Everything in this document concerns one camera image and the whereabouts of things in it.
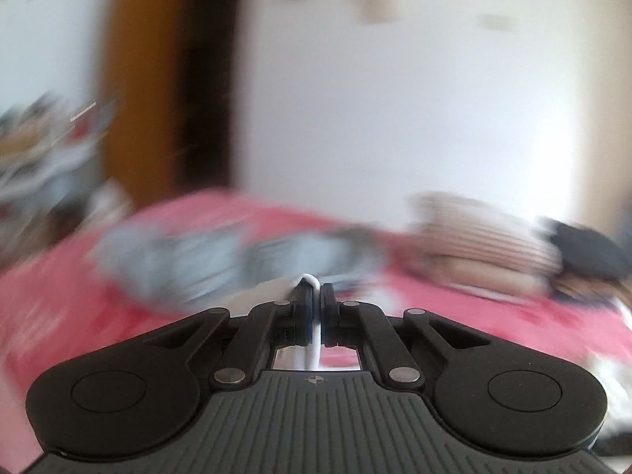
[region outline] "white cable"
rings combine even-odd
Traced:
[[[311,274],[303,274],[299,281],[305,280],[309,285],[314,288],[314,300],[320,305],[320,282],[316,279],[316,276]],[[305,370],[320,370],[320,315],[314,315],[312,320],[312,341],[308,344],[305,351]]]

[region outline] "cluttered items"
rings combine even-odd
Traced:
[[[99,142],[114,104],[68,112],[44,94],[0,117],[0,269],[55,244],[102,183]]]

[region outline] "black plastic device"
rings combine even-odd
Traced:
[[[581,367],[422,309],[315,297],[197,315],[44,372],[32,474],[601,474],[606,413]],[[279,348],[358,352],[361,370],[273,370]]]

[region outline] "ribbed rubber surface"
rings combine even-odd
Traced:
[[[186,434],[118,463],[54,454],[31,474],[602,474],[582,451],[541,462],[481,453],[448,434],[415,394],[367,372],[267,371],[249,389],[214,395]]]

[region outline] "circular pad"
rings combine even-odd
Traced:
[[[455,354],[432,397],[457,435],[527,458],[588,447],[607,407],[604,389],[586,370],[504,341]]]
[[[558,382],[546,374],[513,370],[494,376],[489,395],[498,404],[516,411],[544,411],[553,408],[562,397]]]
[[[143,378],[122,370],[88,374],[72,390],[72,397],[84,410],[112,413],[131,408],[145,395]]]

